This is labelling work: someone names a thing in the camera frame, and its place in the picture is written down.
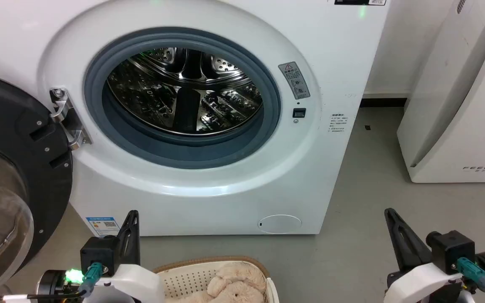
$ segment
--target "circular panel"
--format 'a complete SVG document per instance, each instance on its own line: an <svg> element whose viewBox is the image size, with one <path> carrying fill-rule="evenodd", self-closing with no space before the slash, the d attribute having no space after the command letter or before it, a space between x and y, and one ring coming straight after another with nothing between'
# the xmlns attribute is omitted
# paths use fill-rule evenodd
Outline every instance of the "circular panel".
<svg viewBox="0 0 485 303"><path fill-rule="evenodd" d="M269 215L258 222L258 227L266 234L288 234L302 226L302 221L293 215Z"/></svg>

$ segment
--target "sticker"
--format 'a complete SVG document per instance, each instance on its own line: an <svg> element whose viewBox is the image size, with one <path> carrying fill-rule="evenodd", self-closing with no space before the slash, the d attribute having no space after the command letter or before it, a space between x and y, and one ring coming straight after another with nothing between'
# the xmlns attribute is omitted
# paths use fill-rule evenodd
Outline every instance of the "sticker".
<svg viewBox="0 0 485 303"><path fill-rule="evenodd" d="M386 0L370 0L368 5L385 5Z"/></svg>
<svg viewBox="0 0 485 303"><path fill-rule="evenodd" d="M385 5L386 0L335 0L338 5Z"/></svg>
<svg viewBox="0 0 485 303"><path fill-rule="evenodd" d="M330 133L343 133L347 126L348 117L344 114L332 114L330 115L329 132Z"/></svg>
<svg viewBox="0 0 485 303"><path fill-rule="evenodd" d="M308 98L310 96L308 86L306 85L306 81L304 80L301 71L298 69L297 63L288 62L280 64L278 68L282 71L285 80L287 80L287 83L291 87L291 92L293 92L295 100Z"/></svg>
<svg viewBox="0 0 485 303"><path fill-rule="evenodd" d="M119 233L120 228L113 217L86 217L86 219L100 237L117 236Z"/></svg>

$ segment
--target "white wall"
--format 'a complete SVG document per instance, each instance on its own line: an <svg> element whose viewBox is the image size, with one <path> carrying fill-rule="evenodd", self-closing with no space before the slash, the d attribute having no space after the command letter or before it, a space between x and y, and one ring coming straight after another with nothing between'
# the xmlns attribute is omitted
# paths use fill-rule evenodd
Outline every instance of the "white wall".
<svg viewBox="0 0 485 303"><path fill-rule="evenodd" d="M454 0L388 0L389 16L365 98L407 97Z"/></svg>

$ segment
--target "stainless steel drum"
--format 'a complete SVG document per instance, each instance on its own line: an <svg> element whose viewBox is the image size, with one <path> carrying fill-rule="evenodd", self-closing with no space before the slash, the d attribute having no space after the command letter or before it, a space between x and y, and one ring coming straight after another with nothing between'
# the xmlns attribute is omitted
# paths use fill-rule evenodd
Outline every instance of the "stainless steel drum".
<svg viewBox="0 0 485 303"><path fill-rule="evenodd" d="M211 136L248 122L261 95L235 65L188 48L158 48L119 64L107 83L119 103L164 132Z"/></svg>

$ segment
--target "cable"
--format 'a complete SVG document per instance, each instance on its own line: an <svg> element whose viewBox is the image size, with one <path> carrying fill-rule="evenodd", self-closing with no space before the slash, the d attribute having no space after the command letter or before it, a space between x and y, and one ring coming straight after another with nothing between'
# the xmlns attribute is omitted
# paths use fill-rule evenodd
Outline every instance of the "cable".
<svg viewBox="0 0 485 303"><path fill-rule="evenodd" d="M12 300L23 300L23 299L75 299L85 295L87 291L81 291L79 293L70 293L67 295L0 295L0 301L12 301Z"/></svg>

